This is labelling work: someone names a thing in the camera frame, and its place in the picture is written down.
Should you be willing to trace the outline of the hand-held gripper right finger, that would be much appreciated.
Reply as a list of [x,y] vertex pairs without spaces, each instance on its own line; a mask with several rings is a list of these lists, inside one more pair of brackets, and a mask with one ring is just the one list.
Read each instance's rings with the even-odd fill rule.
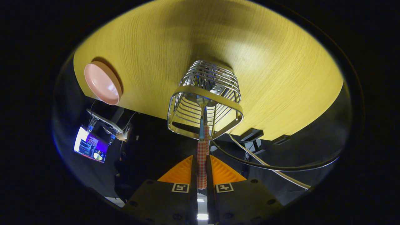
[[208,223],[265,224],[283,205],[256,178],[246,179],[215,156],[206,157]]

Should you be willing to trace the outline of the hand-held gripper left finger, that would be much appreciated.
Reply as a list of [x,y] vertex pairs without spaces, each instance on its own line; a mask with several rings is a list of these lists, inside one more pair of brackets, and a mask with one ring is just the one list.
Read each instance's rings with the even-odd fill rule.
[[124,213],[140,225],[197,225],[197,166],[192,155],[158,180],[144,181]]

